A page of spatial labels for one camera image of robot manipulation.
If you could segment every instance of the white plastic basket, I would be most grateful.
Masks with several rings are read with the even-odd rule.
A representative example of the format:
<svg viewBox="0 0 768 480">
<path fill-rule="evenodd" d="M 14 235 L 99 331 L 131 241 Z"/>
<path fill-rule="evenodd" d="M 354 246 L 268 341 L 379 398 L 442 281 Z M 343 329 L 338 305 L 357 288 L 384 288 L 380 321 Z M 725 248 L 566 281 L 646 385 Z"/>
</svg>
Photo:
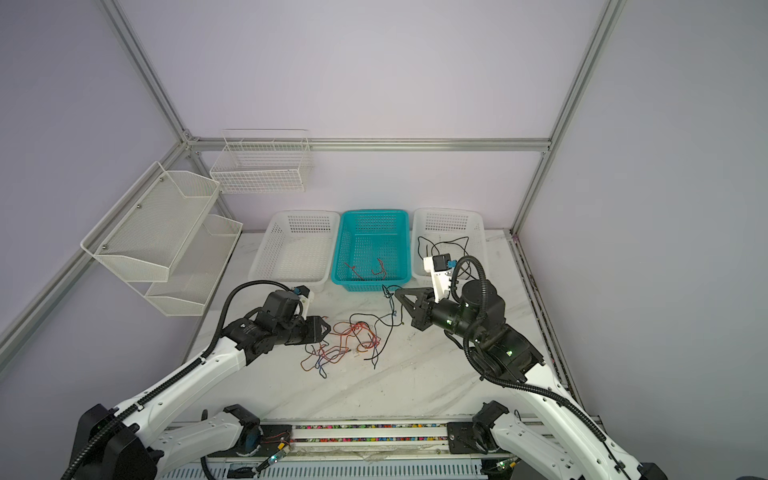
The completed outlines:
<svg viewBox="0 0 768 480">
<path fill-rule="evenodd" d="M 339 214 L 289 210 L 272 217 L 248 273 L 249 280 L 275 280 L 322 291 L 339 233 Z"/>
<path fill-rule="evenodd" d="M 210 175 L 225 194 L 303 192 L 314 167 L 306 130 L 222 130 Z"/>
<path fill-rule="evenodd" d="M 458 260 L 464 256 L 463 247 L 468 255 L 480 260 L 487 276 L 488 253 L 485 246 L 485 228 L 480 214 L 448 208 L 419 208 L 414 212 L 411 230 L 411 271 L 420 286 L 432 285 L 432 279 L 424 270 L 423 257 L 450 253 L 451 260 Z M 466 280 L 469 280 L 466 275 L 460 275 L 459 285 L 463 285 Z"/>
<path fill-rule="evenodd" d="M 166 316 L 200 316 L 214 294 L 243 224 L 207 215 L 167 282 L 152 283 L 144 298 Z"/>
<path fill-rule="evenodd" d="M 218 195 L 215 180 L 163 170 L 96 251 L 81 246 L 124 282 L 167 282 Z"/>
</svg>

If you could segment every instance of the teal plastic basket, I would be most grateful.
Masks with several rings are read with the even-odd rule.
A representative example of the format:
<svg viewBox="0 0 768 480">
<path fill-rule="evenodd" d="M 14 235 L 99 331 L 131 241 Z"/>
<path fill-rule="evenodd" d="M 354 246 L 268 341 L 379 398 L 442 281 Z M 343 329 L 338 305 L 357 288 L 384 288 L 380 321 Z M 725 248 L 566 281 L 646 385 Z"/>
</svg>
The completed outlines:
<svg viewBox="0 0 768 480">
<path fill-rule="evenodd" d="M 408 212 L 350 210 L 341 216 L 331 281 L 350 292 L 374 292 L 411 279 Z"/>
</svg>

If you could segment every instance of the black cable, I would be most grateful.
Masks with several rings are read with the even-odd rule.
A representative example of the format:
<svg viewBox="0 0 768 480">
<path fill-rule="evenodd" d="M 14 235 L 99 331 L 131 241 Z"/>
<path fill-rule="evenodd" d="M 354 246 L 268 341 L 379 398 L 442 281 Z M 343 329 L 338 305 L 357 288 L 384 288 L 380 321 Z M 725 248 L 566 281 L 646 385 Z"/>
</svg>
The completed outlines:
<svg viewBox="0 0 768 480">
<path fill-rule="evenodd" d="M 443 330 L 442 332 L 445 334 L 445 336 L 447 336 L 447 337 L 448 337 L 448 339 L 449 339 L 449 340 L 451 340 L 453 343 L 455 343 L 455 344 L 456 344 L 456 346 L 458 347 L 458 349 L 459 349 L 459 350 L 463 350 L 463 349 L 464 349 L 464 347 L 462 347 L 462 344 L 461 344 L 461 342 L 459 342 L 459 341 L 456 339 L 456 337 L 454 337 L 453 335 L 451 335 L 451 333 L 450 333 L 448 330 Z"/>
<path fill-rule="evenodd" d="M 304 304 L 301 303 L 301 300 L 299 300 L 299 312 L 297 313 L 297 315 L 301 317 L 303 314 L 304 314 Z"/>
<path fill-rule="evenodd" d="M 291 291 L 290 288 L 283 285 L 282 283 L 274 282 L 272 280 L 253 280 L 251 282 L 245 282 L 242 285 L 236 286 L 235 290 L 232 290 L 227 299 L 224 300 L 224 305 L 221 307 L 221 315 L 219 316 L 219 323 L 216 324 L 216 330 L 214 331 L 214 337 L 210 339 L 210 345 L 208 345 L 208 348 L 206 348 L 205 351 L 200 354 L 200 356 L 202 356 L 204 359 L 208 358 L 208 356 L 213 352 L 213 350 L 216 348 L 216 344 L 219 342 L 219 338 L 221 338 L 221 330 L 224 328 L 224 320 L 227 318 L 227 311 L 230 309 L 230 303 L 232 303 L 232 299 L 235 297 L 235 294 L 242 289 L 252 285 L 274 285 L 282 288 L 287 292 Z"/>
<path fill-rule="evenodd" d="M 432 247 L 431 247 L 431 249 L 429 251 L 425 250 L 425 253 L 427 254 L 428 257 L 434 256 L 435 255 L 435 250 L 437 250 L 437 254 L 440 255 L 440 249 L 437 246 L 441 245 L 443 243 L 448 244 L 448 245 L 456 245 L 458 248 L 462 249 L 462 252 L 464 253 L 464 257 L 469 255 L 469 253 L 467 253 L 467 246 L 469 245 L 469 237 L 467 237 L 467 236 L 455 238 L 453 240 L 445 240 L 445 241 L 437 242 L 437 243 L 431 241 L 427 237 L 419 236 L 419 237 L 416 237 L 416 252 L 419 254 L 419 258 L 421 258 L 422 260 L 424 260 L 424 257 L 422 257 L 422 251 L 421 251 L 422 250 L 422 239 L 424 239 L 425 241 L 430 242 L 432 244 Z M 465 241 L 463 246 L 460 243 L 456 243 L 459 240 L 464 240 Z M 466 267 L 464 270 L 462 270 L 460 272 L 460 275 L 464 275 L 464 274 L 467 275 L 467 280 L 468 279 L 477 280 L 477 278 L 475 278 L 475 276 L 472 275 L 472 265 L 470 265 L 469 267 Z"/>
<path fill-rule="evenodd" d="M 386 315 L 382 315 L 382 316 L 376 316 L 376 315 L 373 315 L 372 313 L 363 313 L 362 314 L 362 315 L 371 315 L 371 316 L 375 316 L 376 317 L 376 321 L 373 323 L 373 334 L 376 335 L 376 336 L 379 336 L 377 331 L 376 331 L 376 324 L 378 322 L 381 322 L 381 323 L 384 324 L 384 326 L 388 326 L 389 327 L 389 333 L 387 333 L 387 336 L 384 339 L 384 344 L 382 345 L 382 349 L 377 352 L 376 348 L 374 348 L 373 356 L 371 356 L 371 358 L 369 358 L 369 359 L 366 359 L 366 360 L 370 360 L 371 361 L 371 363 L 373 364 L 373 368 L 374 369 L 376 369 L 376 365 L 379 363 L 379 356 L 384 352 L 384 349 L 386 348 L 386 345 L 389 342 L 389 337 L 392 335 L 392 331 L 395 329 L 396 326 L 401 326 L 403 324 L 403 321 L 402 321 L 402 304 L 400 304 L 400 323 L 395 324 L 395 316 L 397 315 L 397 312 L 395 310 L 395 300 L 392 299 L 395 296 L 395 294 L 389 290 L 390 288 L 402 288 L 402 287 L 400 285 L 389 285 L 389 286 L 383 286 L 382 285 L 382 293 L 384 294 L 384 297 L 389 300 L 389 308 L 391 309 L 391 311 L 389 313 L 387 313 Z M 385 322 L 384 319 L 386 317 L 389 317 L 389 319 L 392 320 L 392 322 L 391 323 Z"/>
<path fill-rule="evenodd" d="M 608 448 L 608 445 L 606 445 L 606 444 L 605 444 L 605 441 L 603 441 L 603 442 L 601 442 L 601 443 L 603 444 L 603 446 L 605 447 L 605 449 L 606 449 L 606 450 L 608 450 L 608 458 L 610 458 L 611 460 L 613 460 L 613 461 L 614 461 L 614 463 L 616 464 L 616 469 L 617 469 L 617 470 L 621 470 L 621 473 L 623 473 L 623 474 L 624 474 L 624 476 L 625 476 L 625 477 L 627 477 L 627 480 L 632 480 L 632 479 L 629 477 L 629 475 L 627 474 L 627 471 L 626 471 L 626 470 L 624 470 L 624 465 L 623 465 L 623 464 L 620 464 L 620 463 L 619 463 L 619 461 L 618 461 L 618 459 L 616 459 L 616 457 L 614 457 L 614 453 L 611 451 L 611 449 L 610 449 L 610 448 Z"/>
<path fill-rule="evenodd" d="M 72 477 L 74 477 L 74 473 L 80 468 L 80 465 L 83 464 L 83 461 L 93 452 L 94 448 L 102 443 L 109 435 L 114 433 L 116 429 L 119 428 L 119 425 L 125 420 L 128 416 L 130 416 L 132 413 L 136 412 L 138 410 L 138 406 L 144 406 L 147 403 L 149 403 L 154 397 L 160 395 L 161 392 L 163 392 L 168 387 L 172 386 L 174 383 L 178 382 L 182 378 L 186 376 L 189 372 L 197 368 L 198 365 L 200 365 L 203 360 L 207 358 L 213 350 L 216 348 L 216 344 L 219 342 L 219 338 L 221 337 L 221 330 L 224 328 L 224 319 L 227 318 L 227 311 L 230 308 L 230 303 L 232 303 L 232 299 L 235 296 L 235 293 L 241 291 L 243 288 L 246 288 L 247 286 L 252 285 L 274 285 L 279 286 L 280 288 L 283 288 L 284 290 L 291 291 L 287 286 L 283 285 L 282 283 L 273 282 L 272 280 L 254 280 L 252 282 L 245 282 L 242 285 L 239 285 L 235 288 L 235 290 L 232 290 L 230 292 L 230 295 L 227 297 L 227 300 L 224 301 L 224 305 L 221 310 L 221 316 L 219 317 L 219 323 L 216 325 L 216 331 L 214 332 L 214 337 L 210 341 L 210 345 L 208 345 L 208 348 L 205 349 L 203 353 L 200 354 L 195 360 L 189 363 L 189 365 L 185 366 L 182 370 L 176 373 L 176 375 L 170 377 L 165 382 L 161 383 L 157 388 L 153 389 L 151 392 L 149 392 L 147 395 L 141 397 L 138 402 L 135 404 L 128 406 L 125 410 L 123 410 L 118 416 L 116 416 L 114 419 L 112 419 L 107 425 L 104 426 L 101 430 L 96 433 L 87 443 L 85 447 L 78 453 L 78 456 L 70 462 L 67 469 L 64 471 L 64 474 L 61 476 L 61 480 L 71 480 Z"/>
<path fill-rule="evenodd" d="M 251 310 L 250 312 L 246 313 L 243 318 L 247 318 L 250 320 L 250 317 L 254 315 L 254 313 L 258 313 L 261 311 L 261 309 L 264 308 L 263 306 L 258 306 L 255 309 Z"/>
<path fill-rule="evenodd" d="M 208 420 L 208 411 L 203 410 L 203 415 L 200 416 L 200 421 Z M 203 469 L 203 475 L 205 475 L 205 478 L 208 480 L 216 480 L 216 477 L 214 477 L 214 474 L 210 472 L 210 468 L 208 468 L 208 461 L 205 458 L 205 455 L 200 457 L 200 467 Z"/>
</svg>

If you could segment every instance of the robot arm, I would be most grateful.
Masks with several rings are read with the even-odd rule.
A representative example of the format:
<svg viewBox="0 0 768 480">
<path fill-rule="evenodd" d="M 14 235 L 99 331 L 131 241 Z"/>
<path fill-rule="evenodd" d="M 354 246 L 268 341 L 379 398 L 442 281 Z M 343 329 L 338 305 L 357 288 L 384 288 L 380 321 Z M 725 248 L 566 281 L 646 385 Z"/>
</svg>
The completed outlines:
<svg viewBox="0 0 768 480">
<path fill-rule="evenodd" d="M 273 284 L 256 281 L 243 286 L 260 283 Z M 128 478 L 125 472 L 131 472 L 130 478 L 152 480 L 211 452 L 231 448 L 242 455 L 253 452 L 258 446 L 260 420 L 239 405 L 164 433 L 205 392 L 275 345 L 318 343 L 330 331 L 322 317 L 301 315 L 307 312 L 312 296 L 306 287 L 272 292 L 262 307 L 221 329 L 231 298 L 243 286 L 225 302 L 217 327 L 220 338 L 214 336 L 208 349 L 113 409 L 99 404 L 81 417 L 71 465 L 63 480 L 72 476 L 78 480 Z"/>
<path fill-rule="evenodd" d="M 425 259 L 433 289 L 395 292 L 411 315 L 412 325 L 420 330 L 437 325 L 452 339 L 453 335 L 462 337 L 462 348 L 472 367 L 483 379 L 523 398 L 562 448 L 528 431 L 499 402 L 485 405 L 475 415 L 467 443 L 476 445 L 480 453 L 496 449 L 514 452 L 549 480 L 581 476 L 588 480 L 666 480 L 656 465 L 640 464 L 608 438 L 561 387 L 539 351 L 505 322 L 504 300 L 485 279 L 476 259 L 469 257 L 478 267 L 480 280 L 466 283 L 459 298 L 456 277 L 468 257 L 460 259 L 458 266 L 449 264 L 448 256 L 438 257 Z M 281 286 L 285 291 L 272 292 L 262 307 L 222 328 L 234 294 L 260 283 Z M 198 357 L 113 409 L 96 405 L 81 417 L 71 464 L 62 480 L 73 476 L 78 480 L 152 480 L 212 452 L 235 449 L 240 455 L 253 454 L 259 445 L 260 420 L 239 405 L 226 407 L 211 419 L 164 430 L 218 382 L 275 345 L 321 341 L 330 326 L 319 316 L 302 316 L 310 297 L 306 287 L 291 292 L 269 280 L 237 287 L 224 303 L 214 340 Z M 271 465 L 286 451 L 279 450 L 256 470 Z"/>
<path fill-rule="evenodd" d="M 456 279 L 467 262 L 480 278 L 467 282 L 459 298 Z M 472 428 L 465 429 L 471 436 L 465 444 L 477 445 L 480 453 L 499 448 L 514 452 L 548 480 L 582 475 L 589 480 L 666 480 L 655 464 L 639 463 L 605 435 L 562 388 L 540 352 L 506 323 L 504 300 L 485 279 L 477 259 L 455 262 L 438 255 L 425 258 L 424 266 L 432 277 L 431 289 L 395 291 L 411 325 L 420 330 L 436 325 L 452 339 L 462 337 L 465 355 L 481 378 L 525 400 L 563 448 L 530 432 L 499 402 L 485 405 L 474 417 Z"/>
</svg>

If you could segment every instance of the electronic cable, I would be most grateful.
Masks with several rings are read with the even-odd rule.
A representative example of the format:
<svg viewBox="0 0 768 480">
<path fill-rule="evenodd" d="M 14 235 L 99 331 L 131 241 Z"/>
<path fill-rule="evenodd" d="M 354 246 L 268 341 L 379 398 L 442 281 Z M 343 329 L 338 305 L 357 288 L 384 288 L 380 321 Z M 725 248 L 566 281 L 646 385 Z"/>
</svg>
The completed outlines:
<svg viewBox="0 0 768 480">
<path fill-rule="evenodd" d="M 389 285 L 389 286 L 383 286 L 382 285 L 382 293 L 384 293 L 384 297 L 389 300 L 389 308 L 391 309 L 390 313 L 387 313 L 386 315 L 382 315 L 381 317 L 376 317 L 376 321 L 373 323 L 373 333 L 374 335 L 379 335 L 376 331 L 376 324 L 378 322 L 383 323 L 385 326 L 389 327 L 389 333 L 387 333 L 386 339 L 384 339 L 384 344 L 382 345 L 382 349 L 376 352 L 376 348 L 374 348 L 373 356 L 369 359 L 371 363 L 373 364 L 373 369 L 376 369 L 376 365 L 379 364 L 379 356 L 384 352 L 384 349 L 387 346 L 387 343 L 389 342 L 389 337 L 392 335 L 392 331 L 395 329 L 396 326 L 401 326 L 403 324 L 402 321 L 402 304 L 400 304 L 400 323 L 395 324 L 395 317 L 397 316 L 397 311 L 395 310 L 395 300 L 392 298 L 395 296 L 395 294 L 390 291 L 390 288 L 402 288 L 400 285 Z M 386 317 L 389 317 L 390 320 L 392 320 L 391 323 L 385 322 L 383 319 Z"/>
<path fill-rule="evenodd" d="M 443 330 L 442 332 L 445 334 L 445 336 L 447 336 L 447 337 L 448 337 L 448 339 L 449 339 L 449 340 L 451 340 L 453 343 L 455 343 L 455 344 L 456 344 L 456 346 L 458 347 L 458 349 L 460 349 L 460 350 L 463 350 L 463 349 L 464 349 L 464 347 L 462 347 L 462 344 L 461 344 L 461 342 L 459 342 L 459 341 L 456 339 L 456 337 L 454 337 L 453 335 L 451 335 L 451 333 L 450 333 L 448 330 Z"/>
<path fill-rule="evenodd" d="M 469 253 L 467 253 L 467 246 L 469 245 L 469 237 L 467 236 L 455 238 L 453 240 L 444 240 L 442 242 L 437 242 L 437 243 L 431 241 L 427 237 L 419 236 L 419 237 L 416 237 L 416 252 L 419 254 L 419 258 L 421 258 L 422 260 L 424 260 L 424 257 L 422 257 L 422 251 L 421 251 L 422 239 L 432 244 L 432 248 L 431 250 L 429 250 L 429 252 L 427 252 L 427 250 L 424 251 L 424 253 L 426 253 L 428 257 L 433 257 L 435 255 L 435 250 L 437 250 L 437 254 L 440 255 L 440 249 L 437 246 L 442 245 L 444 243 L 448 245 L 456 245 L 458 248 L 462 249 L 464 257 L 469 255 Z M 459 240 L 464 240 L 464 245 L 457 243 Z M 463 275 L 463 274 L 467 275 L 466 280 L 469 280 L 469 279 L 477 280 L 477 278 L 474 275 L 472 275 L 471 264 L 468 267 L 466 267 L 459 275 Z"/>
<path fill-rule="evenodd" d="M 219 322 L 216 325 L 216 330 L 214 331 L 214 337 L 210 340 L 210 344 L 200 354 L 200 356 L 190 362 L 189 365 L 185 366 L 182 370 L 177 372 L 176 375 L 170 377 L 168 380 L 161 383 L 157 388 L 152 389 L 152 391 L 150 391 L 147 395 L 141 397 L 138 402 L 128 406 L 125 410 L 120 412 L 118 416 L 114 417 L 114 419 L 112 419 L 109 423 L 107 423 L 107 425 L 100 429 L 93 437 L 91 437 L 91 439 L 88 440 L 86 446 L 83 447 L 77 456 L 74 457 L 74 459 L 70 462 L 69 466 L 64 471 L 64 474 L 61 476 L 61 480 L 71 480 L 72 477 L 74 477 L 74 473 L 78 470 L 78 468 L 80 468 L 80 465 L 83 464 L 85 459 L 93 452 L 94 448 L 106 440 L 107 437 L 114 433 L 115 430 L 119 429 L 121 423 L 128 416 L 139 410 L 139 406 L 144 406 L 149 403 L 154 397 L 160 395 L 165 389 L 172 386 L 174 383 L 184 378 L 189 372 L 197 368 L 197 366 L 203 363 L 203 359 L 208 358 L 208 356 L 216 348 L 216 344 L 221 338 L 221 330 L 224 328 L 224 320 L 227 318 L 227 311 L 230 308 L 230 304 L 232 303 L 232 299 L 234 298 L 235 294 L 241 291 L 243 288 L 252 285 L 274 285 L 279 286 L 284 290 L 291 291 L 282 283 L 274 282 L 272 280 L 253 280 L 251 282 L 245 282 L 242 285 L 235 287 L 235 289 L 230 292 L 229 296 L 224 301 L 224 305 L 221 308 L 221 315 L 219 316 Z"/>
</svg>

